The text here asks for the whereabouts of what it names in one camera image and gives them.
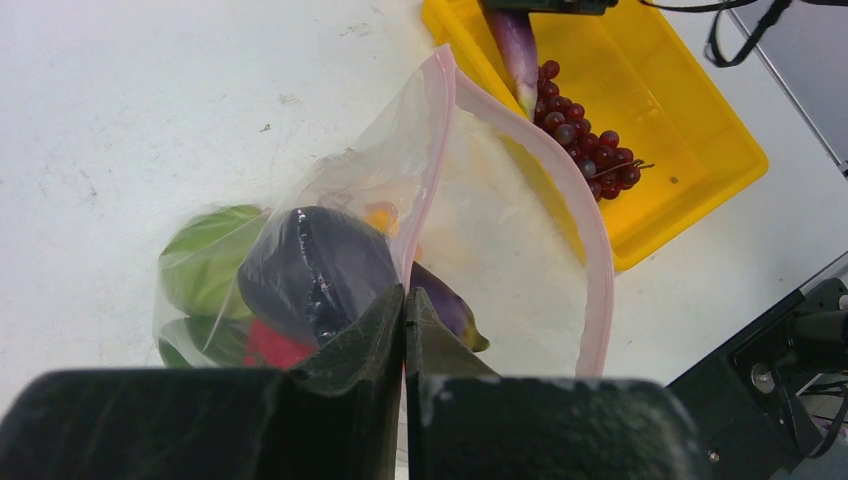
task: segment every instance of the table surface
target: table surface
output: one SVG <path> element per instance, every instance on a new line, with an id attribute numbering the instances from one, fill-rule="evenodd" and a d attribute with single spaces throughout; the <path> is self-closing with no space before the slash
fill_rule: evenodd
<path id="1" fill-rule="evenodd" d="M 419 9 L 0 3 L 0 411 L 48 370 L 161 365 L 169 236 L 199 205 L 273 197 L 354 139 L 432 51 Z M 771 167 L 616 279 L 606 373 L 664 383 L 848 250 L 848 184 L 768 71 L 709 67 L 710 16 L 668 18 Z"/>

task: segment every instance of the ziplock bag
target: ziplock bag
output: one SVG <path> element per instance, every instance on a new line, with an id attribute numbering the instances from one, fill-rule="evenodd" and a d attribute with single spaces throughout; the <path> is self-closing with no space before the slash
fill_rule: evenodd
<path id="1" fill-rule="evenodd" d="M 568 246 L 514 148 L 554 181 L 582 251 Z M 236 208 L 190 224 L 217 236 L 190 250 L 172 241 L 160 257 L 155 334 L 163 357 L 182 359 L 172 363 L 291 366 L 390 285 L 421 282 L 423 269 L 454 293 L 430 295 L 449 300 L 434 301 L 439 316 L 463 328 L 476 318 L 491 343 L 480 355 L 499 373 L 603 370 L 613 267 L 597 204 L 568 154 L 474 85 L 449 47 L 272 212 Z M 194 273 L 176 273 L 185 269 Z"/>

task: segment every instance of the transparent plastic bag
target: transparent plastic bag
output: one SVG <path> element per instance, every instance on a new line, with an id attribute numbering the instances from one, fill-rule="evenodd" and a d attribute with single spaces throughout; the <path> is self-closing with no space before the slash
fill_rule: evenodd
<path id="1" fill-rule="evenodd" d="M 582 251 L 511 148 L 526 148 L 553 180 Z M 319 160 L 271 213 L 251 208 L 196 219 L 220 238 L 160 257 L 154 331 L 163 358 L 182 359 L 166 363 L 291 366 L 401 282 L 425 285 L 445 324 L 482 349 L 489 342 L 466 335 L 476 318 L 491 342 L 480 355 L 498 372 L 603 370 L 613 268 L 595 200 L 563 149 L 474 85 L 448 47 L 351 148 Z M 196 293 L 204 275 L 214 288 Z"/>

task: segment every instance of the yellow plastic bin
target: yellow plastic bin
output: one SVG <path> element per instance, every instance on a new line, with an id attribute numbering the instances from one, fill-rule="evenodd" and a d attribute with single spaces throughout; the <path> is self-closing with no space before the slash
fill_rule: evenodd
<path id="1" fill-rule="evenodd" d="M 424 0 L 421 18 L 471 79 L 521 113 L 477 0 Z M 560 63 L 560 94 L 586 107 L 592 131 L 617 131 L 621 146 L 656 165 L 633 189 L 600 203 L 616 269 L 636 265 L 768 170 L 760 146 L 658 10 L 625 1 L 602 17 L 533 14 L 531 22 L 540 62 Z M 567 225 L 550 178 L 526 152 L 517 155 L 551 215 Z"/>

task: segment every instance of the bunch of grapes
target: bunch of grapes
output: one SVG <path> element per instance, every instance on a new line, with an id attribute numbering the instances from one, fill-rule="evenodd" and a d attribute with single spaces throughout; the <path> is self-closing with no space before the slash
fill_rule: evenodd
<path id="1" fill-rule="evenodd" d="M 559 63 L 548 60 L 539 67 L 539 100 L 533 123 L 542 128 L 571 155 L 595 200 L 612 200 L 622 190 L 630 190 L 642 178 L 642 169 L 653 167 L 634 159 L 633 151 L 619 146 L 612 130 L 592 133 L 586 109 L 559 94 L 551 80 L 559 75 Z"/>

